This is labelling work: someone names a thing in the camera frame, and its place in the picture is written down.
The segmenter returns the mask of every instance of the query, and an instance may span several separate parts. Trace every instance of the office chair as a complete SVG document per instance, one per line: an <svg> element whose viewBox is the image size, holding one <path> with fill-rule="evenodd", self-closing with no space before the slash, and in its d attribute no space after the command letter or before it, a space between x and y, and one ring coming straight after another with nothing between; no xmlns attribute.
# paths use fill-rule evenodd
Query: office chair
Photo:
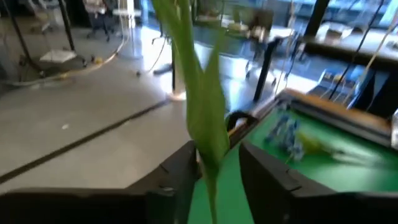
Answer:
<svg viewBox="0 0 398 224"><path fill-rule="evenodd" d="M106 41L109 42L111 37L109 30L114 33L113 21L113 4L107 0L83 0L85 9L91 22L92 31L87 34L87 39L96 34L96 31L103 29L106 35Z"/></svg>

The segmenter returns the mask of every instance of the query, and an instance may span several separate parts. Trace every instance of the floor seam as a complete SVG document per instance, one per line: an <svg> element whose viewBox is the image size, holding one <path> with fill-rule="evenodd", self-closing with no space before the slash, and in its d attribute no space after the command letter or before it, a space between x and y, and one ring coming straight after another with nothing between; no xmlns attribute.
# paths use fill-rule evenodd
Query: floor seam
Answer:
<svg viewBox="0 0 398 224"><path fill-rule="evenodd" d="M106 133L108 133L108 132L110 132L110 131L112 131L112 130L120 127L120 126L122 126L125 122L132 121L132 120L135 120L137 118L141 118L142 116L144 116L144 115L146 115L146 114L148 114L150 112L153 112L153 111L155 111L157 109L160 109L161 107L168 105L170 102L171 101L168 100L168 99L163 100L163 101L161 101L159 103L156 103L156 104L154 104L154 105L152 105L152 106L150 106L150 107L148 107L146 109L138 111L137 113L134 113L134 114L128 116L127 118L121 119L121 120L119 120L119 121L117 121L117 122L115 122L113 124L110 124L109 126L103 128L103 129L97 130L97 131L95 131L95 132L93 132L93 133L91 133L91 134L89 134L89 135L87 135L87 136L85 136L83 138L80 138L77 141L74 141L74 142L72 142L70 144L67 144L66 146L63 146L60 149L57 149L57 150L55 150L55 151L53 151L53 152L51 152L51 153L49 153L49 154L47 154L45 156L42 156L42 157L40 157L38 159L35 159L33 161L30 161L30 162L28 162L28 163L26 163L26 164L24 164L24 165L22 165L22 166L20 166L20 167L18 167L16 169L13 169L13 170L11 170L9 172L6 172L5 174L0 175L0 184L3 184L3 183L5 183L5 182L7 182L7 181L9 181L9 180L21 175L21 174L24 174L24 173L26 173L26 172L28 172L28 171L36 168L36 167L48 162L48 161L51 161L52 159L55 159L58 156L64 155L65 153L70 152L73 149L76 149L78 146L81 146L82 144L88 143L89 141L94 140L95 138L100 137L103 134L106 134Z"/></svg>

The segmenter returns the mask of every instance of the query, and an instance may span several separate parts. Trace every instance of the green mat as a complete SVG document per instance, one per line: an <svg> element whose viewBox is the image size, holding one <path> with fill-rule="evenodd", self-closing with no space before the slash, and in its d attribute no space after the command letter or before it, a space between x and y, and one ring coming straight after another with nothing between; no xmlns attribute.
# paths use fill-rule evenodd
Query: green mat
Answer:
<svg viewBox="0 0 398 224"><path fill-rule="evenodd" d="M308 116L290 112L300 121L300 128L321 141L366 156L365 161L337 161L328 156L308 155L302 162L289 165L307 177L331 189L347 191L394 191L398 190L398 169L381 167L380 164L398 164L398 156L377 144L331 127ZM278 114L272 112L245 138L252 144L266 150L285 162L287 157L276 146L264 142L264 138L277 121ZM248 202L241 182L239 168L239 145L225 157L218 180L218 221L219 223L253 223ZM211 223L205 183L199 180L193 193L189 224Z"/></svg>

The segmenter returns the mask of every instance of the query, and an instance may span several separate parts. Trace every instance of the green leaf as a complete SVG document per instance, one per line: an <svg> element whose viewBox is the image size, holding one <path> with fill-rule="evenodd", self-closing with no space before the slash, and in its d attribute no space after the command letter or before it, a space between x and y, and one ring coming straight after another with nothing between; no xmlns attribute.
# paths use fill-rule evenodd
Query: green leaf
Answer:
<svg viewBox="0 0 398 224"><path fill-rule="evenodd" d="M157 17L171 36L175 58L181 66L187 91L187 129L201 157L201 169L208 189L211 217L217 223L217 178L221 161L229 149L224 124L225 98L220 83L219 51L224 33L210 55L205 71L195 53L188 0L152 0Z"/></svg>

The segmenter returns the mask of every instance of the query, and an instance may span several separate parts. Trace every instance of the small blue figurine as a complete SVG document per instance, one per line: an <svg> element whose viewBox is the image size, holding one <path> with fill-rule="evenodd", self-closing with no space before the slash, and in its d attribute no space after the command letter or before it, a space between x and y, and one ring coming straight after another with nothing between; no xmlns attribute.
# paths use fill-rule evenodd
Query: small blue figurine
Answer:
<svg viewBox="0 0 398 224"><path fill-rule="evenodd" d="M283 114L265 140L276 141L281 150L288 153L293 160L300 161L304 156L304 150L302 143L296 138L298 128L297 120Z"/></svg>

